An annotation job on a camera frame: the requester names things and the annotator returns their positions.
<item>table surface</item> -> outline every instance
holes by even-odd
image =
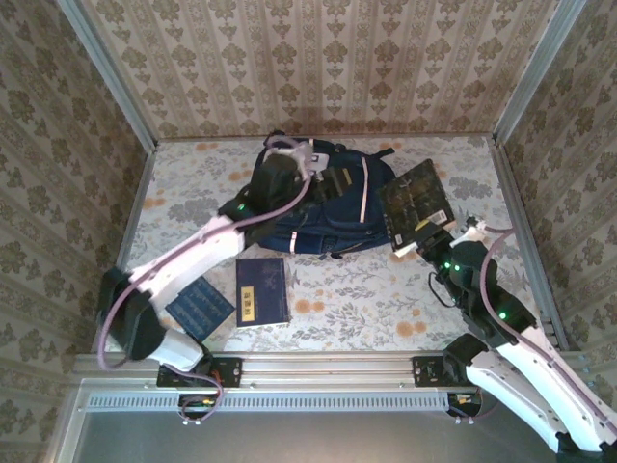
[[[493,227],[510,226],[489,138],[333,141],[368,153],[393,147],[396,153],[385,161],[398,176],[432,158],[459,224],[472,215]],[[158,257],[205,224],[248,182],[261,148],[261,140],[160,144],[128,267]],[[494,238],[487,236],[485,243],[490,245]],[[429,290],[430,267],[416,253],[399,259],[386,245],[341,260],[319,260],[318,256],[291,256],[254,246],[239,257],[284,258],[292,318],[287,325],[237,330],[234,313],[205,341],[211,350],[442,349],[467,331],[459,311],[444,308]],[[496,260],[499,282],[537,313],[514,238],[509,238]],[[211,269],[205,278],[235,305],[234,259]],[[177,328],[167,313],[159,317]],[[108,348],[117,350],[111,344]]]

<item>black book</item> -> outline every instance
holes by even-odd
[[[416,247],[416,226],[423,220],[450,228],[454,213],[431,159],[379,190],[394,253],[402,257]]]

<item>patterned wallpaper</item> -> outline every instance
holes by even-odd
[[[0,461],[43,451],[145,154],[55,2],[0,2]]]
[[[506,150],[552,291],[617,405],[617,3],[588,2]]]
[[[557,0],[83,0],[157,139],[488,132]]]

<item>wire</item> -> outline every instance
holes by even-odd
[[[278,141],[286,142],[289,146],[291,146],[294,149],[297,149],[298,147],[300,147],[300,144],[298,142],[296,142],[295,140],[291,139],[291,138],[277,137],[277,140]],[[98,361],[98,366],[102,370],[111,371],[111,370],[114,370],[116,368],[121,367],[122,365],[124,365],[127,362],[128,358],[124,357],[118,363],[113,364],[113,365],[109,365],[107,363],[107,361],[105,360],[105,345],[107,343],[107,338],[109,337],[109,332],[111,330],[112,322],[114,321],[114,318],[116,317],[118,311],[120,310],[120,307],[122,306],[122,304],[124,303],[126,298],[129,296],[129,294],[131,292],[133,292],[133,290],[137,289],[141,283],[143,283],[147,279],[151,278],[152,276],[156,275],[156,273],[158,271],[160,271],[165,265],[167,265],[168,263],[170,263],[174,259],[177,259],[179,256],[181,256],[182,254],[186,253],[187,251],[189,251],[193,247],[195,247],[195,246],[197,246],[199,244],[205,243],[208,239],[210,239],[210,238],[212,238],[214,236],[217,236],[217,235],[222,234],[224,232],[229,232],[229,231],[232,231],[232,230],[248,227],[249,225],[257,224],[259,222],[264,222],[266,220],[270,220],[270,219],[273,219],[275,217],[278,217],[280,215],[285,214],[285,212],[287,212],[288,210],[290,210],[293,207],[295,207],[304,198],[304,196],[307,194],[307,192],[309,190],[310,181],[311,181],[310,177],[305,178],[305,181],[304,181],[304,184],[302,186],[302,189],[301,189],[300,193],[298,194],[298,196],[296,196],[288,204],[286,204],[286,205],[284,205],[282,207],[279,207],[278,209],[275,209],[275,210],[273,210],[271,212],[267,212],[265,214],[261,214],[261,215],[258,215],[256,217],[251,217],[249,219],[241,220],[239,222],[234,222],[234,223],[231,223],[231,224],[228,224],[228,225],[224,225],[224,226],[219,227],[218,229],[215,229],[215,230],[212,230],[212,231],[207,231],[204,234],[202,234],[200,236],[197,236],[194,239],[190,240],[189,242],[185,243],[183,246],[181,246],[180,248],[178,248],[174,252],[170,253],[164,259],[161,259],[160,261],[156,262],[156,264],[153,265],[147,272],[145,272],[144,275],[136,278],[134,282],[131,282],[131,284],[128,285],[128,287],[120,294],[118,299],[116,299],[116,301],[112,305],[111,309],[107,313],[107,316],[105,317],[105,320],[104,320],[103,325],[101,327],[100,336],[98,338],[97,350],[96,350],[96,359]],[[170,369],[171,371],[173,371],[176,374],[179,374],[181,376],[185,376],[187,378],[194,378],[194,379],[200,379],[202,381],[206,381],[206,382],[212,384],[214,387],[217,388],[217,390],[219,392],[219,396],[218,396],[214,406],[198,420],[193,420],[193,419],[189,418],[188,416],[186,416],[185,410],[186,410],[186,407],[187,407],[188,404],[184,403],[182,405],[180,416],[185,421],[187,421],[187,422],[202,422],[204,420],[207,420],[219,408],[219,406],[221,405],[221,402],[223,400],[224,391],[223,391],[223,386],[221,385],[221,383],[219,381],[217,381],[215,379],[212,379],[212,378],[210,378],[208,376],[205,376],[205,375],[190,373],[190,372],[187,372],[187,371],[181,371],[180,369],[178,369],[178,368],[176,368],[176,367],[174,367],[172,365],[167,365],[167,364],[164,364],[164,365],[165,365],[165,367],[167,367],[168,369]]]
[[[478,391],[478,393],[480,394],[480,410],[482,410],[482,404],[484,403],[484,396],[482,395],[482,390],[480,389]],[[481,413],[480,415],[476,415],[475,417],[473,417],[474,420],[484,420],[489,418],[497,409],[499,405],[499,401],[496,400],[495,405],[493,405],[489,410],[487,410],[484,413]]]
[[[287,142],[292,148],[299,147],[298,142],[296,142],[293,139],[289,138],[289,139],[286,139],[286,140],[283,140],[283,141]],[[310,177],[308,177],[305,180],[304,185],[302,187],[302,190],[300,191],[298,196],[296,196],[296,198],[294,198],[289,204],[286,204],[286,205],[284,205],[284,206],[282,206],[282,207],[280,207],[280,208],[278,208],[276,210],[273,210],[271,212],[267,212],[265,214],[258,215],[256,217],[251,217],[249,219],[241,220],[239,222],[234,222],[234,223],[231,223],[231,224],[228,224],[228,225],[224,225],[224,226],[219,227],[218,229],[215,229],[215,230],[212,230],[212,231],[207,231],[203,235],[197,236],[196,238],[192,239],[191,241],[185,243],[183,246],[181,246],[180,248],[178,248],[177,250],[175,250],[174,252],[172,252],[171,254],[166,256],[164,259],[161,259],[159,262],[156,262],[156,264],[153,265],[146,273],[144,273],[144,275],[142,275],[139,278],[135,279],[135,281],[132,282],[120,294],[118,299],[116,299],[116,301],[112,305],[110,311],[107,313],[107,316],[105,317],[105,321],[103,322],[103,326],[102,326],[101,331],[100,331],[100,336],[98,338],[98,346],[97,346],[97,352],[96,352],[96,359],[98,361],[98,366],[102,370],[111,371],[111,370],[114,370],[116,368],[121,367],[128,360],[127,358],[124,358],[124,359],[122,359],[121,361],[119,361],[118,363],[116,363],[114,365],[109,365],[106,362],[106,360],[105,360],[105,344],[106,344],[107,338],[109,336],[109,331],[111,329],[112,322],[113,322],[114,318],[116,317],[116,314],[120,310],[121,305],[126,300],[126,298],[129,296],[129,294],[131,292],[133,292],[133,290],[137,289],[141,283],[143,283],[147,279],[151,278],[153,275],[156,275],[156,273],[158,271],[160,271],[165,265],[170,263],[172,260],[178,258],[182,254],[184,254],[187,251],[189,251],[191,248],[197,246],[198,244],[202,244],[202,243],[206,242],[208,239],[210,239],[210,238],[212,238],[212,237],[214,237],[216,235],[219,235],[219,234],[224,233],[224,232],[229,232],[229,231],[232,231],[232,230],[240,229],[240,228],[243,228],[243,227],[247,227],[249,225],[257,224],[259,222],[264,222],[266,220],[270,220],[270,219],[273,219],[275,217],[278,217],[280,215],[285,214],[285,212],[287,212],[288,210],[292,209],[294,206],[296,206],[304,198],[304,196],[307,194],[307,192],[309,190],[309,187],[310,187]]]
[[[189,416],[187,416],[186,415],[186,408],[191,403],[195,403],[197,401],[203,401],[204,397],[210,398],[210,396],[209,395],[191,395],[191,396],[187,397],[187,399],[184,400],[184,402],[182,402],[182,408],[178,412],[179,416],[183,420],[185,420],[187,422],[199,422],[199,423],[204,422],[205,420],[210,418],[214,414],[214,412],[216,412],[218,410],[218,408],[221,406],[221,403],[223,403],[223,396],[224,396],[225,392],[223,391],[223,386],[221,386],[221,383],[219,381],[216,381],[215,379],[212,379],[209,376],[205,376],[203,374],[196,374],[196,373],[190,373],[188,371],[182,371],[182,370],[174,367],[173,365],[163,364],[163,367],[166,367],[166,368],[170,369],[175,374],[179,374],[179,375],[185,376],[187,378],[200,379],[202,381],[206,381],[206,382],[210,383],[211,385],[213,385],[218,390],[219,396],[217,397],[216,401],[214,402],[214,405],[212,406],[212,408],[210,408],[210,410],[208,410],[205,414],[203,414],[202,417],[199,417],[199,418],[190,418]]]
[[[435,297],[437,297],[437,300],[438,300],[438,301],[440,301],[444,307],[447,307],[447,308],[449,308],[449,309],[452,309],[453,307],[456,307],[456,304],[452,304],[451,306],[448,306],[447,304],[445,304],[445,302],[444,302],[444,301],[443,301],[443,299],[439,296],[439,294],[437,293],[437,291],[435,291],[435,289],[433,288],[433,282],[432,282],[432,279],[431,279],[431,277],[432,277],[433,275],[437,276],[437,273],[435,273],[435,272],[431,272],[431,273],[429,273],[429,274],[428,274],[428,287],[429,287],[429,289],[431,290],[431,292],[433,293],[433,295],[434,295]]]
[[[461,415],[464,418],[472,418],[467,413],[465,413],[463,410],[461,410],[460,408],[456,408],[454,405],[450,405],[450,410],[453,411],[453,412],[458,413],[459,415]]]
[[[486,254],[484,260],[482,261],[482,268],[480,269],[480,294],[482,296],[482,302],[484,303],[484,307],[486,307],[489,315],[495,320],[495,322],[503,328],[507,333],[516,338],[521,344],[526,345],[531,350],[533,350],[536,354],[538,354],[543,360],[545,360],[561,378],[568,383],[568,385],[574,390],[575,394],[578,395],[578,398],[582,400],[587,407],[594,413],[602,423],[606,427],[610,429],[613,434],[617,434],[617,425],[611,422],[608,417],[603,413],[602,409],[598,407],[596,402],[592,400],[584,390],[577,384],[576,380],[570,377],[568,372],[559,365],[558,362],[555,362],[555,359],[548,353],[546,353],[540,346],[538,346],[532,340],[527,339],[525,336],[522,336],[519,332],[514,330],[510,325],[505,323],[499,316],[496,314],[495,309],[491,305],[491,301],[489,300],[489,294],[487,290],[486,284],[486,274],[489,268],[489,262],[493,257],[493,254],[496,250],[501,247],[503,242],[506,240],[508,236],[514,233],[514,229],[509,229],[504,231],[503,234],[491,245],[489,252]]]
[[[484,230],[486,230],[487,232],[490,232],[490,233],[508,233],[509,231],[511,231],[513,229],[494,229],[493,227],[485,226]]]

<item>dark blue book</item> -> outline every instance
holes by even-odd
[[[184,288],[166,310],[184,331],[203,341],[235,308],[204,277],[199,277]]]
[[[283,259],[238,259],[238,328],[289,322]]]

